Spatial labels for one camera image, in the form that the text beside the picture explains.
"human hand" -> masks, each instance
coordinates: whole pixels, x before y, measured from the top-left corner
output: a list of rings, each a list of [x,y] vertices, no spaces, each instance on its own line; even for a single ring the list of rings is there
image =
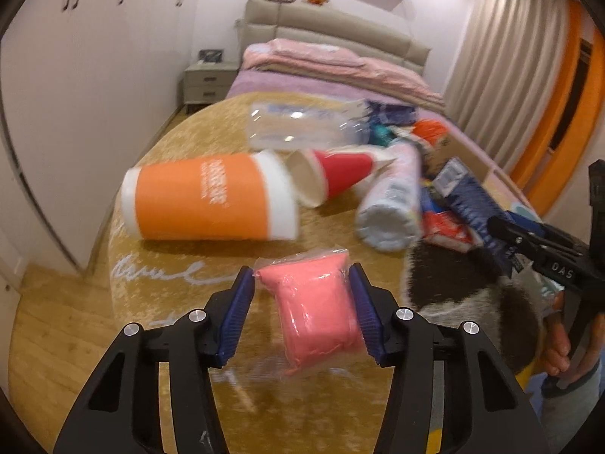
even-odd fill
[[[557,295],[555,310],[560,311],[563,308],[564,298],[564,292]],[[571,348],[560,312],[546,318],[546,330],[546,344],[542,353],[544,370],[548,375],[558,376],[570,367],[568,355]],[[605,345],[605,314],[599,314],[592,322],[591,341],[586,354],[580,360],[570,382],[576,382],[594,368],[600,359],[603,345]]]

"upholstered headboard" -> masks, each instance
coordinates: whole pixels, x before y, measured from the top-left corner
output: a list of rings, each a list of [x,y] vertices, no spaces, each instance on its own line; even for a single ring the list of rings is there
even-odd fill
[[[430,48],[388,27],[308,3],[248,0],[240,33],[243,53],[255,43],[278,37],[348,48],[422,75]]]

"nightstand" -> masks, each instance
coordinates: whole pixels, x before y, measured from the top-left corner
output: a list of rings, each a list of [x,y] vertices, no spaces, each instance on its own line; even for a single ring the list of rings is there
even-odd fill
[[[191,106],[222,101],[240,69],[238,63],[197,62],[185,70],[183,99],[187,110]]]

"pink package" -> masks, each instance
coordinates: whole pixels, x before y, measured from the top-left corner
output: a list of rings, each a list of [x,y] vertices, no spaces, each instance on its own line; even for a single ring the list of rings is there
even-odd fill
[[[255,277],[275,296],[289,374],[364,349],[346,279],[348,251],[270,264]]]

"nightstand drawer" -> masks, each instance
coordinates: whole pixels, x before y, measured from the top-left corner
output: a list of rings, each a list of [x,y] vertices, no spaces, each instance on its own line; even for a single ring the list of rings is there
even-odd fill
[[[205,85],[219,87],[231,86],[235,77],[237,77],[237,71],[187,71],[185,72],[185,87],[199,87]]]
[[[216,87],[206,85],[201,87],[185,87],[185,104],[212,104],[223,100],[229,93],[231,87]]]

